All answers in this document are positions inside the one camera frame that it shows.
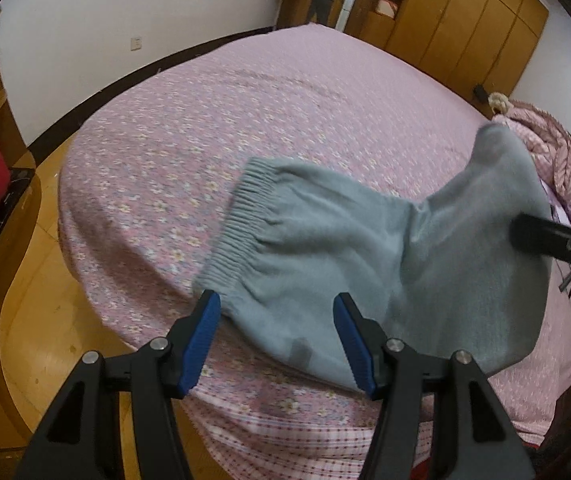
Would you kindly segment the wooden wardrobe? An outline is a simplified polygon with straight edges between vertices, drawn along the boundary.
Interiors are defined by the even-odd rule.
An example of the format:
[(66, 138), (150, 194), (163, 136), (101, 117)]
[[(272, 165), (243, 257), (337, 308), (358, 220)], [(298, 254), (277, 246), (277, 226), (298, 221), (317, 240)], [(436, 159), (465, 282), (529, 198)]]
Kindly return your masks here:
[[(330, 1), (329, 26), (346, 1)], [(354, 0), (344, 30), (489, 113), (489, 95), (509, 96), (521, 79), (548, 15), (540, 0)]]

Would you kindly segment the pink floral bed sheet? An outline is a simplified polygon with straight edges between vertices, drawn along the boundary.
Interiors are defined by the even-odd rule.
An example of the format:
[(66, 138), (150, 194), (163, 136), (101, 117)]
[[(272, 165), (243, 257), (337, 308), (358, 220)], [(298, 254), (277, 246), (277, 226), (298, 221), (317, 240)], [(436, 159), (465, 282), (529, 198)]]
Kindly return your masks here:
[[(227, 44), (148, 78), (84, 122), (58, 237), (95, 313), (139, 347), (192, 308), (192, 282), (253, 157), (293, 157), (425, 197), (468, 161), (484, 117), (419, 70), (308, 25)], [(312, 382), (221, 323), (182, 411), (233, 477), (358, 474), (375, 404)]]

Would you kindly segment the grey-green knit pants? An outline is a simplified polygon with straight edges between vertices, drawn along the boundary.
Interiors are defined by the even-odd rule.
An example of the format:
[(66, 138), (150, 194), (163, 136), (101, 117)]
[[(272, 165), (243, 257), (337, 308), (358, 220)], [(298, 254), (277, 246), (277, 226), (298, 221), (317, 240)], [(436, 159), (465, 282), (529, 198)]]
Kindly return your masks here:
[(322, 382), (355, 379), (333, 301), (420, 353), (467, 350), (487, 374), (526, 358), (545, 316), (550, 261), (515, 249), (519, 214), (550, 208), (523, 142), (479, 129), (467, 166), (419, 202), (295, 159), (250, 159), (194, 278), (272, 359)]

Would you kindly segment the pink quilted blanket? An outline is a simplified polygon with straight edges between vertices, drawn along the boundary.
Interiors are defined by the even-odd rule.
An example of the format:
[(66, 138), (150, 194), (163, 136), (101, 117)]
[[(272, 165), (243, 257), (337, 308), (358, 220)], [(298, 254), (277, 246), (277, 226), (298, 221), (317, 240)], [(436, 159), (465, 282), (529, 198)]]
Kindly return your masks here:
[(571, 135), (557, 118), (533, 104), (510, 100), (506, 115), (494, 115), (493, 122), (509, 127), (531, 154), (537, 174), (571, 206)]

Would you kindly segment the plush toy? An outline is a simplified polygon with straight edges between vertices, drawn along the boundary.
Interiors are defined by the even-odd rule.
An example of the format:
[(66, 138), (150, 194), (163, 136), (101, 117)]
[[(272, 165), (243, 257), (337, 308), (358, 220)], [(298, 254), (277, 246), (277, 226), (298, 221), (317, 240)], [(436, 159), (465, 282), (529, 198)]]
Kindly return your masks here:
[(494, 115), (506, 115), (513, 107), (509, 98), (501, 92), (491, 92), (487, 101)]

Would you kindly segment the white wall socket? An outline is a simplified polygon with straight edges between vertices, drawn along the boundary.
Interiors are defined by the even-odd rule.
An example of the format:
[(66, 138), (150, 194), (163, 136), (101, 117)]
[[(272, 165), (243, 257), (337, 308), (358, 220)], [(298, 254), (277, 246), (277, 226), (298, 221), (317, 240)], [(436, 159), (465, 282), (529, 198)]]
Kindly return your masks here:
[(130, 50), (131, 51), (138, 51), (142, 49), (142, 38), (141, 37), (132, 37), (130, 39)]

